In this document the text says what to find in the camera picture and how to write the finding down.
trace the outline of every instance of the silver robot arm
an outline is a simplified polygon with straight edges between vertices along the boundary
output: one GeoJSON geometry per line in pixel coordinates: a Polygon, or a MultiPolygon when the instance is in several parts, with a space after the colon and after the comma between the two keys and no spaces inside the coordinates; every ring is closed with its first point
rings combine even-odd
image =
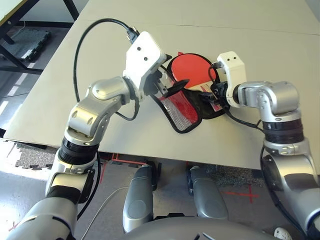
{"type": "Polygon", "coordinates": [[[46,198],[39,201],[10,232],[8,240],[73,240],[78,204],[91,193],[98,147],[110,117],[130,100],[144,97],[147,77],[168,59],[152,36],[142,32],[126,53],[123,76],[90,85],[71,110],[57,151],[46,198]]]}
{"type": "Polygon", "coordinates": [[[267,184],[284,196],[306,234],[320,231],[320,186],[304,137],[297,89],[287,81],[246,82],[245,65],[234,52],[217,58],[227,78],[224,90],[231,107],[259,110],[265,150],[262,170],[267,184]]]}

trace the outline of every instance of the black cable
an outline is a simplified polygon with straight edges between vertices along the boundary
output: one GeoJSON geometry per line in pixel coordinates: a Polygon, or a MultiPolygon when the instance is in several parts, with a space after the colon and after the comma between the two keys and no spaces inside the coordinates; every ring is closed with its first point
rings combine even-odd
{"type": "Polygon", "coordinates": [[[88,201],[86,201],[85,205],[83,206],[83,208],[81,209],[81,211],[79,212],[78,216],[77,216],[77,220],[79,220],[79,218],[81,218],[82,214],[84,214],[85,210],[87,209],[87,207],[89,206],[89,204],[91,203],[92,199],[94,198],[95,196],[95,193],[98,189],[98,185],[99,185],[99,181],[100,181],[100,176],[101,176],[101,160],[100,160],[100,155],[99,155],[99,152],[97,151],[96,152],[96,160],[97,160],[97,163],[98,163],[98,174],[96,176],[96,180],[95,180],[95,185],[94,185],[94,188],[93,188],[93,191],[90,195],[90,197],[88,198],[88,201]]]}
{"type": "MultiPolygon", "coordinates": [[[[136,38],[139,35],[139,32],[134,30],[133,28],[129,27],[127,24],[125,24],[123,21],[114,19],[114,18],[103,18],[100,20],[95,21],[94,23],[92,23],[82,34],[79,43],[76,47],[75,50],[75,55],[74,55],[74,62],[73,62],[73,88],[74,88],[74,94],[75,94],[75,98],[77,103],[80,102],[80,97],[79,97],[79,90],[78,90],[78,79],[77,79],[77,65],[78,65],[78,56],[79,56],[79,51],[80,51],[80,47],[82,45],[82,42],[84,41],[86,35],[88,34],[88,32],[93,29],[96,25],[101,24],[101,23],[115,23],[115,24],[119,24],[120,26],[124,27],[126,30],[126,33],[128,34],[128,37],[130,39],[130,42],[133,43],[136,38]]],[[[131,83],[126,82],[128,87],[131,88],[131,83]]],[[[122,115],[119,112],[116,112],[116,114],[120,117],[122,117],[123,119],[127,120],[127,121],[132,121],[136,118],[138,111],[139,111],[139,99],[137,97],[134,97],[134,115],[133,117],[129,118],[126,117],[124,115],[122,115]]]]}
{"type": "Polygon", "coordinates": [[[281,203],[280,199],[278,198],[275,191],[271,189],[271,187],[268,185],[268,182],[266,181],[266,177],[264,175],[264,167],[263,167],[263,155],[265,151],[265,146],[263,145],[260,152],[260,168],[261,168],[261,174],[262,178],[265,182],[266,188],[269,192],[269,195],[273,201],[273,204],[275,207],[282,213],[282,215],[288,220],[289,223],[291,223],[304,237],[304,239],[307,239],[307,236],[304,232],[304,230],[301,228],[299,223],[290,215],[290,213],[286,210],[284,205],[281,203]]]}
{"type": "Polygon", "coordinates": [[[21,93],[21,94],[17,94],[17,95],[12,95],[12,96],[0,96],[0,99],[6,99],[6,98],[13,98],[13,97],[17,97],[17,96],[21,96],[21,95],[26,95],[26,94],[29,94],[30,92],[24,92],[24,93],[21,93]]]}
{"type": "Polygon", "coordinates": [[[115,24],[119,24],[120,26],[124,27],[127,31],[129,31],[129,29],[130,29],[129,26],[127,24],[125,24],[123,21],[119,21],[119,20],[113,19],[113,18],[103,18],[103,19],[97,20],[94,23],[92,23],[84,31],[84,33],[82,34],[80,41],[76,47],[75,55],[74,55],[74,62],[73,62],[73,87],[74,87],[74,93],[75,93],[75,98],[76,98],[77,103],[80,102],[79,91],[78,91],[78,80],[77,80],[77,64],[78,64],[79,50],[80,50],[81,44],[84,41],[88,32],[91,29],[93,29],[96,25],[101,24],[101,23],[115,23],[115,24]]]}
{"type": "Polygon", "coordinates": [[[239,124],[243,124],[249,128],[253,128],[253,129],[258,129],[259,131],[261,131],[262,133],[264,132],[260,127],[258,127],[258,125],[260,124],[261,120],[258,121],[257,124],[253,124],[253,123],[250,123],[250,122],[247,122],[247,121],[243,121],[243,120],[240,120],[239,118],[236,118],[235,116],[233,116],[229,110],[228,107],[224,106],[223,107],[225,113],[234,121],[236,121],[237,123],[239,124]]]}

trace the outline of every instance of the red tape mark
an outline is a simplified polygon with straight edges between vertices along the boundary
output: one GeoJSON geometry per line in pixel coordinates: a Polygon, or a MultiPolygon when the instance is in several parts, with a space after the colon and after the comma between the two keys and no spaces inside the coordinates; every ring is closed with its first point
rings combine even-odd
{"type": "Polygon", "coordinates": [[[251,189],[251,184],[249,184],[249,194],[250,194],[250,203],[252,204],[254,201],[253,201],[253,199],[252,199],[252,189],[251,189]]]}
{"type": "Polygon", "coordinates": [[[240,192],[233,192],[233,191],[222,191],[223,194],[228,195],[236,195],[236,196],[242,196],[242,197],[250,197],[250,198],[258,198],[258,194],[250,194],[250,193],[240,193],[240,192]]]}
{"type": "Polygon", "coordinates": [[[19,224],[20,222],[18,222],[17,224],[15,224],[15,222],[13,222],[13,227],[12,228],[10,228],[9,230],[8,230],[8,232],[10,232],[11,230],[13,230],[13,229],[15,229],[17,226],[18,226],[18,224],[19,224]]]}
{"type": "Polygon", "coordinates": [[[102,180],[104,179],[104,175],[105,175],[105,170],[106,170],[106,166],[107,166],[107,161],[103,164],[103,167],[102,167],[102,174],[101,174],[101,177],[100,177],[100,181],[99,181],[99,184],[102,183],[102,180]]]}

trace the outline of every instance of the table leg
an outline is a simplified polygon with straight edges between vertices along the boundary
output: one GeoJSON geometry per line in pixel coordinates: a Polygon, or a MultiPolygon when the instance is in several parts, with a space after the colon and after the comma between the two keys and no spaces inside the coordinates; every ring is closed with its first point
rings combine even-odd
{"type": "Polygon", "coordinates": [[[5,34],[2,38],[3,38],[3,40],[5,40],[10,45],[15,43],[15,41],[13,41],[12,38],[9,37],[7,34],[5,34]]]}
{"type": "Polygon", "coordinates": [[[21,61],[19,61],[15,56],[8,52],[3,46],[0,45],[0,54],[4,55],[9,61],[11,61],[17,67],[0,67],[0,71],[10,71],[18,73],[27,73],[27,74],[41,74],[43,69],[28,68],[21,61]]]}
{"type": "Polygon", "coordinates": [[[79,17],[79,12],[76,8],[75,3],[72,0],[63,0],[64,4],[66,5],[66,8],[69,10],[73,20],[77,20],[79,17]]]}

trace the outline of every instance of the table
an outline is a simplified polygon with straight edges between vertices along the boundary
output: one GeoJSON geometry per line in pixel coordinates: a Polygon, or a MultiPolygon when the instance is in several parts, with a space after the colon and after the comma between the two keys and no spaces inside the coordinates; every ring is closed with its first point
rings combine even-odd
{"type": "MultiPolygon", "coordinates": [[[[148,0],[90,0],[12,121],[6,139],[61,144],[76,104],[72,66],[77,43],[94,20],[108,17],[150,32],[172,56],[178,51],[198,53],[215,61],[232,50],[246,64],[248,81],[292,82],[299,90],[304,133],[319,173],[320,25],[307,4],[298,0],[163,0],[156,8],[148,0]]],[[[122,74],[129,46],[125,31],[115,24],[100,24],[88,34],[79,54],[80,98],[92,82],[122,74]]],[[[129,116],[133,109],[131,103],[120,112],[129,116]]],[[[256,109],[232,112],[245,121],[259,119],[256,109]]],[[[260,132],[225,115],[203,120],[189,133],[176,133],[147,97],[134,121],[111,118],[99,150],[259,169],[262,140],[260,132]]]]}
{"type": "MultiPolygon", "coordinates": [[[[7,32],[17,24],[17,22],[38,2],[39,0],[0,0],[0,39],[4,39],[9,44],[15,42],[7,35],[7,32]]],[[[73,19],[79,16],[77,8],[72,0],[63,0],[73,19]]],[[[3,54],[15,67],[1,66],[0,71],[38,74],[42,69],[28,68],[3,46],[0,45],[0,54],[3,54]]]]}

